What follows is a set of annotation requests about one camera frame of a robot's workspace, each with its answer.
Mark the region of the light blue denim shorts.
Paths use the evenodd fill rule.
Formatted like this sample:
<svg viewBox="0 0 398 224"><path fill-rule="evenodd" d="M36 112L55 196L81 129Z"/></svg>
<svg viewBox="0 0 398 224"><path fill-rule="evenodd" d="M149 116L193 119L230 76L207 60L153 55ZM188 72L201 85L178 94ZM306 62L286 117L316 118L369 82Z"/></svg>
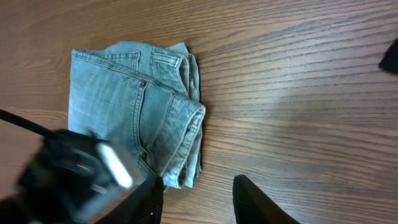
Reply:
<svg viewBox="0 0 398 224"><path fill-rule="evenodd" d="M183 43L72 50L69 130L124 147L145 176L193 187L205 115L197 61Z"/></svg>

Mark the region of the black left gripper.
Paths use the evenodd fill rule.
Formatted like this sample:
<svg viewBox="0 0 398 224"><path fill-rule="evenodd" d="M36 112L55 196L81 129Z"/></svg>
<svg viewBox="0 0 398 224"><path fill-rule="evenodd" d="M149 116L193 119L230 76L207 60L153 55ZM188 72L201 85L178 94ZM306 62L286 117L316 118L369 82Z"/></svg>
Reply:
<svg viewBox="0 0 398 224"><path fill-rule="evenodd" d="M45 138L1 200L1 223L84 223L141 184L130 153L70 131Z"/></svg>

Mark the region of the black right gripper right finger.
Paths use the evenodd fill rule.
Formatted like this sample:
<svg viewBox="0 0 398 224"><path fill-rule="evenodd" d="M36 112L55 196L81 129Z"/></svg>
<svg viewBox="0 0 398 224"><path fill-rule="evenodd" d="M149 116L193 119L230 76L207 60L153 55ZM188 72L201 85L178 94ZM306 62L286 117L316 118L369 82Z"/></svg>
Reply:
<svg viewBox="0 0 398 224"><path fill-rule="evenodd" d="M245 175L234 177L233 205L237 224L299 224Z"/></svg>

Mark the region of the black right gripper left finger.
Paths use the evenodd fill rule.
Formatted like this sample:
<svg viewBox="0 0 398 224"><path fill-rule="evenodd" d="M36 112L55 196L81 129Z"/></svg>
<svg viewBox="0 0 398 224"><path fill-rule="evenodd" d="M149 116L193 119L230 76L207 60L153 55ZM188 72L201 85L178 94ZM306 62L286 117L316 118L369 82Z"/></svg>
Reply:
<svg viewBox="0 0 398 224"><path fill-rule="evenodd" d="M152 175L95 224L160 224L163 202L163 180Z"/></svg>

